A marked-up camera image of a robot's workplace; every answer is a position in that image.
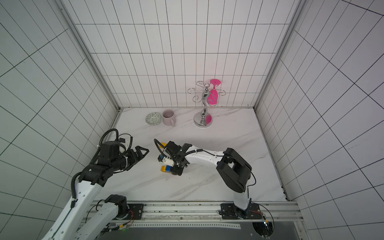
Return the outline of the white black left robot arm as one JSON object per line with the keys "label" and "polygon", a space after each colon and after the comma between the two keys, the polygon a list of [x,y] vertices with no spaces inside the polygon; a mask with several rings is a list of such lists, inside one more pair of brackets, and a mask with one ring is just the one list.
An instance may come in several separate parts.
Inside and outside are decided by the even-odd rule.
{"label": "white black left robot arm", "polygon": [[102,143],[90,163],[71,181],[72,197],[62,210],[56,222],[43,237],[45,240],[94,240],[106,230],[114,219],[134,220],[135,213],[121,195],[110,195],[101,209],[83,226],[83,217],[90,210],[95,197],[107,180],[116,173],[130,170],[142,160],[149,150],[140,146],[132,149],[122,139]]}

